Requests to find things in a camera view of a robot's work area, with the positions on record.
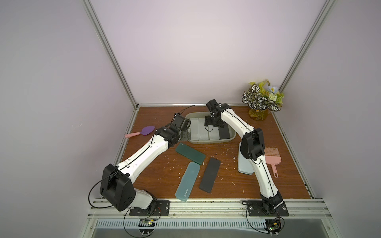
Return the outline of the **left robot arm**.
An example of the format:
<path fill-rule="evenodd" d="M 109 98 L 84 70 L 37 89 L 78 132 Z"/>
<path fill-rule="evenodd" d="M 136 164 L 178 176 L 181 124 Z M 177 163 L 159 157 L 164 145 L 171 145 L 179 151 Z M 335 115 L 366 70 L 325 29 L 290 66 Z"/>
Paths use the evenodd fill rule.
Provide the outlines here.
<path fill-rule="evenodd" d="M 134 207 L 153 213 L 157 198 L 145 190 L 134 188 L 134 182 L 143 170 L 160 154 L 176 145 L 187 129 L 161 127 L 153 137 L 127 160 L 103 170 L 100 194 L 118 211 Z"/>

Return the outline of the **teal translucent pencil case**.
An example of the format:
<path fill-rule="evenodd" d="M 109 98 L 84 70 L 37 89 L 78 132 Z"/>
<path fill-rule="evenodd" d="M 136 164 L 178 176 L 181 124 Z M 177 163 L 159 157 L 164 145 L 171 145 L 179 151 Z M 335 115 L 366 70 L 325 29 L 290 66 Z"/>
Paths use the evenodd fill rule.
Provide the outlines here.
<path fill-rule="evenodd" d="M 176 190 L 175 197 L 180 201 L 187 201 L 200 171 L 200 165 L 190 162 Z"/>

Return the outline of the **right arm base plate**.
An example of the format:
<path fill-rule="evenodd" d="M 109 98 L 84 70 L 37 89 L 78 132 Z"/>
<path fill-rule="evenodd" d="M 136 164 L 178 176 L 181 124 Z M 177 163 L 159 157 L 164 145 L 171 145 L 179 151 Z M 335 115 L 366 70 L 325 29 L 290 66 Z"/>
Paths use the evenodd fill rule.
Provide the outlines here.
<path fill-rule="evenodd" d="M 247 200 L 242 202 L 248 209 L 250 217 L 288 217 L 289 211 L 286 203 L 283 201 L 274 209 L 261 200 Z"/>

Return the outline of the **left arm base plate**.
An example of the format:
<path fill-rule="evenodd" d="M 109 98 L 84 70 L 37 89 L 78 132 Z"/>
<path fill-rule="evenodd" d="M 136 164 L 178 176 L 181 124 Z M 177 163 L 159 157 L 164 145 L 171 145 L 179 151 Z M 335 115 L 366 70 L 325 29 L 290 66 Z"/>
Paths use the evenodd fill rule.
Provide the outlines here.
<path fill-rule="evenodd" d="M 130 210 L 131 217 L 169 216 L 170 201 L 154 200 L 147 209 L 134 207 Z"/>

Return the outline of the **frosted white case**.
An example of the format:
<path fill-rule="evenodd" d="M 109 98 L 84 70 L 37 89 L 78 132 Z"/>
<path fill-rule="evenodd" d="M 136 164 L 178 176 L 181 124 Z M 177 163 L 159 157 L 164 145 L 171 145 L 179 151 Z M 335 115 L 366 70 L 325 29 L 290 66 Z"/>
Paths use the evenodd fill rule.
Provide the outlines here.
<path fill-rule="evenodd" d="M 219 140 L 220 139 L 219 128 L 209 126 L 208 130 L 209 130 L 209 132 L 208 132 L 209 140 Z"/>
<path fill-rule="evenodd" d="M 205 118 L 198 119 L 199 141 L 209 140 L 209 131 L 205 128 Z"/>
<path fill-rule="evenodd" d="M 199 141 L 199 131 L 198 131 L 198 118 L 190 118 L 190 137 L 191 141 Z"/>

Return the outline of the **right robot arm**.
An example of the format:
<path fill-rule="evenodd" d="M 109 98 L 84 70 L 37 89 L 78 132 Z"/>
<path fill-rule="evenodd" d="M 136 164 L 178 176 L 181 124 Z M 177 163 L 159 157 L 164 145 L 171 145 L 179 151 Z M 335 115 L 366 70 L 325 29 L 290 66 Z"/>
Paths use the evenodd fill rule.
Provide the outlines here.
<path fill-rule="evenodd" d="M 227 124 L 242 139 L 240 153 L 250 163 L 258 180 L 263 210 L 272 215 L 286 212 L 286 204 L 269 172 L 265 157 L 265 139 L 260 128 L 254 128 L 241 119 L 226 103 L 210 100 L 206 103 L 213 126 Z"/>

